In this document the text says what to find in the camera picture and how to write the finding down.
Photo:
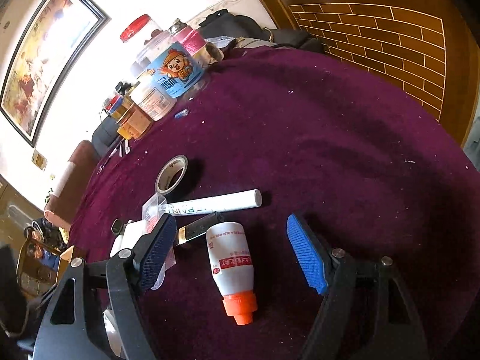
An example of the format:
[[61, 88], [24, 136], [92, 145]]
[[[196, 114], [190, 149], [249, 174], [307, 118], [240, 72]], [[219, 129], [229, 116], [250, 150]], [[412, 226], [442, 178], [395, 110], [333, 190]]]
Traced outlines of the white power adapter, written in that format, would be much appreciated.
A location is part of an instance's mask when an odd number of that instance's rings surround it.
[[128, 221], [127, 223], [124, 223], [121, 219], [115, 219], [111, 228], [115, 239], [109, 257], [113, 257], [120, 250], [134, 248], [140, 237], [147, 233], [146, 227], [145, 219], [135, 222]]

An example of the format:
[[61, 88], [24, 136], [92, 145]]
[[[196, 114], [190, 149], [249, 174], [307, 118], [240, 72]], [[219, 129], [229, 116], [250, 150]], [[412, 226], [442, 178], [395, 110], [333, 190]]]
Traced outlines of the black gold lipstick tube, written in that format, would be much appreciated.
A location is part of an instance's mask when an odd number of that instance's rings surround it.
[[195, 220], [193, 223], [181, 227], [177, 232], [173, 245], [183, 245], [195, 238], [205, 235], [210, 227], [222, 222], [224, 222], [224, 216], [221, 213], [213, 212], [207, 214]]

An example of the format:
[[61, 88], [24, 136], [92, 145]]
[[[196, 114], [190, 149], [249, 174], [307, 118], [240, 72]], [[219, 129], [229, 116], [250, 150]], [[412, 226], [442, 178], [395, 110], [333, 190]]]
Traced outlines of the white bottle orange cap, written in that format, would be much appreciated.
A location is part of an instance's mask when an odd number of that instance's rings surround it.
[[254, 267], [243, 226], [215, 224], [206, 232], [211, 275], [222, 295], [225, 313], [238, 326], [253, 321], [257, 311]]

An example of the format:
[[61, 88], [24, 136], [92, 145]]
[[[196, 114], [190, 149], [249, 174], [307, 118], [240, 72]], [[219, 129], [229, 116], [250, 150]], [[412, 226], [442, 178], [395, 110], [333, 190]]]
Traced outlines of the white paint marker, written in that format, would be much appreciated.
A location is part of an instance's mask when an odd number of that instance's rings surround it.
[[213, 212], [241, 211], [262, 205], [262, 195], [258, 189], [238, 193], [228, 193], [213, 197], [204, 197], [184, 202], [167, 203], [163, 214], [173, 216], [207, 215]]

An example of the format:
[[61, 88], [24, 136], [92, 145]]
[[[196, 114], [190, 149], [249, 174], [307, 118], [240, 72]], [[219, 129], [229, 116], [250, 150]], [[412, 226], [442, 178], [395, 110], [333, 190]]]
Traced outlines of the wooden organizer box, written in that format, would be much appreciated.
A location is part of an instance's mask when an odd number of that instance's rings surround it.
[[61, 281], [64, 272], [66, 272], [66, 269], [68, 268], [69, 264], [73, 259], [85, 257], [86, 252], [83, 249], [74, 245], [68, 247], [64, 252], [62, 252], [58, 260], [58, 269], [55, 283], [58, 284]]

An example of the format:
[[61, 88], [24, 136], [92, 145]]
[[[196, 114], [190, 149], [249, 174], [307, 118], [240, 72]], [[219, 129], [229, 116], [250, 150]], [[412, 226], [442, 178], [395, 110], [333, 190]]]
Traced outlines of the brown pink chair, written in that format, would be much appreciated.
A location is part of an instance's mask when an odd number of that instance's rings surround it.
[[69, 230], [86, 191], [89, 180], [98, 164], [98, 156], [90, 141], [83, 140], [64, 164], [59, 179], [55, 181], [44, 217], [53, 225]]

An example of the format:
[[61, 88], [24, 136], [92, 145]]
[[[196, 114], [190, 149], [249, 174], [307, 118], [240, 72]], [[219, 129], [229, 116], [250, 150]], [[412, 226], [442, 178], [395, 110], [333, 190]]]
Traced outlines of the black tape roll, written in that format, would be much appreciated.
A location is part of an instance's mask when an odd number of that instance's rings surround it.
[[163, 196], [171, 194], [185, 177], [188, 163], [185, 155], [177, 155], [168, 160], [157, 174], [154, 190]]

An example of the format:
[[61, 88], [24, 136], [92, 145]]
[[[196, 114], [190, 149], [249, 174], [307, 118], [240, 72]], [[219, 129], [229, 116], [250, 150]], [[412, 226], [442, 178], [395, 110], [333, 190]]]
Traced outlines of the purple velvet tablecloth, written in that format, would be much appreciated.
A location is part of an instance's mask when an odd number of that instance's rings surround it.
[[142, 300], [162, 359], [296, 359], [320, 307], [287, 239], [301, 214], [327, 242], [399, 268], [435, 359], [479, 357], [479, 172], [401, 89], [297, 49], [236, 49], [181, 119], [156, 124], [95, 172], [72, 224], [89, 261], [109, 255], [115, 219], [138, 220], [161, 167], [189, 160], [185, 200], [258, 189], [246, 231], [258, 311], [225, 314], [204, 239], [176, 252]]

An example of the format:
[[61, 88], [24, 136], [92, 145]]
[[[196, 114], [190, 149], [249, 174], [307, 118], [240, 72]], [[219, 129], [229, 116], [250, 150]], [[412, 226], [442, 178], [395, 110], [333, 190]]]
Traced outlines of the orange label jar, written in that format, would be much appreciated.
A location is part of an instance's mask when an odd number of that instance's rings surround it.
[[139, 140], [153, 123], [153, 119], [134, 103], [117, 121], [117, 132], [126, 140]]

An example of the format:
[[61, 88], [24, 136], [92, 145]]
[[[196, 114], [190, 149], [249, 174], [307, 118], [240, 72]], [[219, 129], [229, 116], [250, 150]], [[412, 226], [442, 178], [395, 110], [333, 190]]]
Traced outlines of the white label jar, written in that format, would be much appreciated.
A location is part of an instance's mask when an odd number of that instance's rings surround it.
[[137, 82], [129, 96], [154, 122], [161, 120], [176, 105], [174, 98], [146, 82]]

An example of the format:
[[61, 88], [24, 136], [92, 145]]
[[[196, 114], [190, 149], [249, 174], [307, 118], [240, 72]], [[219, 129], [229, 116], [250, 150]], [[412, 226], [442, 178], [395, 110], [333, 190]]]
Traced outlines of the small blue battery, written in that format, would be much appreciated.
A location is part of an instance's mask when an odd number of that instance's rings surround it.
[[189, 112], [188, 109], [184, 109], [184, 110], [179, 111], [178, 113], [176, 113], [176, 114], [174, 115], [174, 118], [175, 118], [175, 119], [180, 119], [180, 118], [183, 118], [183, 117], [185, 117], [185, 116], [188, 116], [189, 113], [190, 113], [190, 112]]

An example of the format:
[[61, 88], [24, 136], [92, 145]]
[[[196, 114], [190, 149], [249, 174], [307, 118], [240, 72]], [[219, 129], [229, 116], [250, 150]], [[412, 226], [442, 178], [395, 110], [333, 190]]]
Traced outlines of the blue cartoon label jar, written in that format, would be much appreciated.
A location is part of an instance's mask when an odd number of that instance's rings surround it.
[[208, 83], [205, 70], [178, 41], [162, 42], [145, 57], [149, 61], [145, 73], [171, 98], [191, 99]]

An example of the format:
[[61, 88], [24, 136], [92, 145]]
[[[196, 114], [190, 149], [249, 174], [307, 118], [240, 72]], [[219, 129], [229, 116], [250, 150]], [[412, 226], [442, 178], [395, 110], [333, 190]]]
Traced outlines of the wooden brick pattern cabinet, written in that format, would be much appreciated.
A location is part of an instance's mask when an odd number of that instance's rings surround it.
[[461, 146], [479, 104], [479, 46], [452, 0], [260, 0], [279, 29], [413, 97]]

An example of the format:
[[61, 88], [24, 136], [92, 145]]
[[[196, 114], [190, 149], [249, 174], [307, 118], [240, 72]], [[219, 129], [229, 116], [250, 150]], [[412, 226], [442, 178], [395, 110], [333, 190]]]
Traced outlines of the red lid clear jar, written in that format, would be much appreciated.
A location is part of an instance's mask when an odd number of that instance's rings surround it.
[[137, 17], [120, 34], [122, 41], [123, 61], [129, 79], [137, 79], [144, 70], [137, 58], [146, 45], [162, 33], [163, 30], [148, 14]]

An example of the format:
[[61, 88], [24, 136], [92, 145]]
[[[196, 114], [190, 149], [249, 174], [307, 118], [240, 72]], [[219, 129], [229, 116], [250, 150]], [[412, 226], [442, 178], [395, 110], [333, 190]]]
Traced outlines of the framed painting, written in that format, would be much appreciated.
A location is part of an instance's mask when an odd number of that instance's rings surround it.
[[108, 20], [92, 0], [42, 0], [35, 10], [1, 87], [1, 113], [31, 147], [59, 86]]

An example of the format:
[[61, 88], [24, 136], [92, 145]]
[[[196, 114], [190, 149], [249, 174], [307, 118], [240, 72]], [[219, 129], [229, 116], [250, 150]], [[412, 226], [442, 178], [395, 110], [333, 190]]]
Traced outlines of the pink lidded cup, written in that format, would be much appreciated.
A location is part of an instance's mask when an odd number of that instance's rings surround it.
[[188, 24], [176, 19], [168, 32], [192, 55], [197, 54], [207, 42]]

